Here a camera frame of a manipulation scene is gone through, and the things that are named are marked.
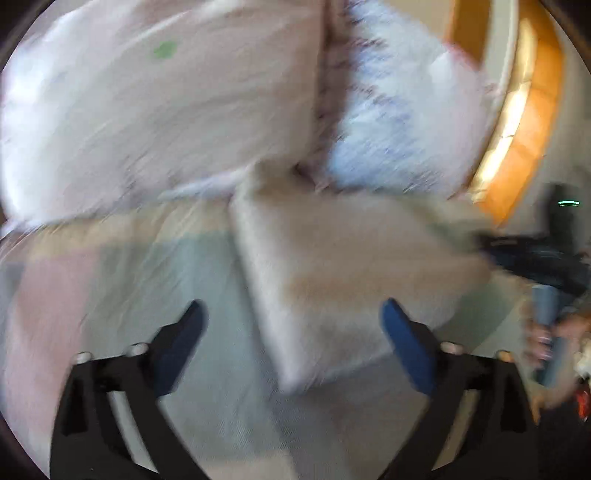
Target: orange wooden frame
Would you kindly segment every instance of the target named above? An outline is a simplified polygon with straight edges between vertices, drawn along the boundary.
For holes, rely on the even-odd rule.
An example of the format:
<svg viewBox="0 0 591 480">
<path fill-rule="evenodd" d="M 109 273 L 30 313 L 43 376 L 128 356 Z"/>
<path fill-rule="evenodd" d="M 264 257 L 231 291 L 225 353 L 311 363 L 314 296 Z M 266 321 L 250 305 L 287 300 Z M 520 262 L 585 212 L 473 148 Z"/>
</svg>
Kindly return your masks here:
<svg viewBox="0 0 591 480">
<path fill-rule="evenodd" d="M 510 217 L 539 168 L 552 134 L 563 85 L 563 51 L 548 12 L 537 0 L 520 0 L 519 18 L 526 20 L 535 34 L 531 84 L 511 145 L 478 199 L 478 205 L 498 224 Z"/>
</svg>

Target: pillow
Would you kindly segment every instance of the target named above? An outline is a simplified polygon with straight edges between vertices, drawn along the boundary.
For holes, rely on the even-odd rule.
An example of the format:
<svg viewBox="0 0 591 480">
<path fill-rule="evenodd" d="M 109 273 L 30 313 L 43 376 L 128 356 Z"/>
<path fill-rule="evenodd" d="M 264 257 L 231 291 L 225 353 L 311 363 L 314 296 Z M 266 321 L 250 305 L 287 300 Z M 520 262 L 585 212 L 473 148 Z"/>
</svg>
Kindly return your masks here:
<svg viewBox="0 0 591 480">
<path fill-rule="evenodd" d="M 314 128 L 322 10 L 92 0 L 31 35 L 3 77 L 8 214 L 34 226 L 176 187 L 226 194 L 254 161 L 296 163 Z"/>
<path fill-rule="evenodd" d="M 320 139 L 307 168 L 340 189 L 450 197 L 489 132 L 483 75 L 384 0 L 349 0 L 343 16 L 348 30 L 323 60 Z"/>
<path fill-rule="evenodd" d="M 380 321 L 387 298 L 435 328 L 489 278 L 485 258 L 456 252 L 392 196 L 318 194 L 261 164 L 230 210 L 285 393 L 391 354 Z"/>
</svg>

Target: person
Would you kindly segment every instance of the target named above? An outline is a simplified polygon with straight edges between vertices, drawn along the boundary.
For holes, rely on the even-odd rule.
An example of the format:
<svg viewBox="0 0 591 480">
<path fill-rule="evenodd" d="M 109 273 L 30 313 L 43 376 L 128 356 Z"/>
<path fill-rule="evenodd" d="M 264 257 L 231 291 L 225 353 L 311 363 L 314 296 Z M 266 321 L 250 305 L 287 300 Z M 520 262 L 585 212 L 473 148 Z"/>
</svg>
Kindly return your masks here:
<svg viewBox="0 0 591 480">
<path fill-rule="evenodd" d="M 525 318 L 525 357 L 533 368 L 541 367 L 552 357 L 552 336 L 568 340 L 569 361 L 561 369 L 555 386 L 547 390 L 540 409 L 540 479 L 588 478 L 591 474 L 591 419 L 587 421 L 586 418 L 588 406 L 580 403 L 582 384 L 573 374 L 574 364 L 570 359 L 580 349 L 582 336 L 590 330 L 591 317 L 572 315 L 552 331 L 535 322 L 530 307 Z"/>
</svg>

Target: bed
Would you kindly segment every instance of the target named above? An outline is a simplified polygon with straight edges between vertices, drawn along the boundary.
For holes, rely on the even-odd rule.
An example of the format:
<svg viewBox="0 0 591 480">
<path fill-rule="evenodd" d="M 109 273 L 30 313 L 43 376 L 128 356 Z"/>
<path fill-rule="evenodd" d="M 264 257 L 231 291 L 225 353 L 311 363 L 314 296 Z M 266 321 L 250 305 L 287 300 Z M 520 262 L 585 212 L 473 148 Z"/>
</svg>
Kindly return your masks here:
<svg viewBox="0 0 591 480">
<path fill-rule="evenodd" d="M 376 478 L 426 402 L 394 356 L 305 393 L 282 393 L 228 200 L 144 200 L 109 215 L 13 231 L 2 243 L 0 410 L 37 472 L 48 472 L 73 356 L 119 355 L 200 299 L 209 328 L 178 391 L 161 406 L 206 473 L 214 480 Z M 459 224 L 432 208 L 439 200 L 400 202 L 442 241 L 456 242 Z M 482 343 L 513 307 L 503 285 L 493 278 L 473 291 L 439 334 L 468 349 Z M 115 401 L 135 461 L 152 467 L 125 400 Z"/>
</svg>

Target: pillowcase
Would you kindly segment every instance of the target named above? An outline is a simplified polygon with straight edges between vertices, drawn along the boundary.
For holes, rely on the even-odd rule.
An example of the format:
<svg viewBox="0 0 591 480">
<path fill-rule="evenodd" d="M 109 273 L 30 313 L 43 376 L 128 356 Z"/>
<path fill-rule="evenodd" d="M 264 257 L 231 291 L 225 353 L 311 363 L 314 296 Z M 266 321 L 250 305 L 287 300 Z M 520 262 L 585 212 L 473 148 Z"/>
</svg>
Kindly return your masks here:
<svg viewBox="0 0 591 480">
<path fill-rule="evenodd" d="M 35 226 L 309 153 L 322 3 L 92 0 L 4 73 L 2 195 Z"/>
<path fill-rule="evenodd" d="M 458 253 L 389 195 L 318 194 L 261 164 L 230 211 L 285 393 L 391 354 L 380 320 L 389 297 L 436 328 L 489 278 L 485 258 Z"/>
<path fill-rule="evenodd" d="M 484 76 L 384 0 L 332 0 L 333 10 L 339 2 L 346 5 L 333 13 L 338 36 L 323 60 L 320 140 L 308 169 L 341 189 L 450 197 L 489 132 Z"/>
</svg>

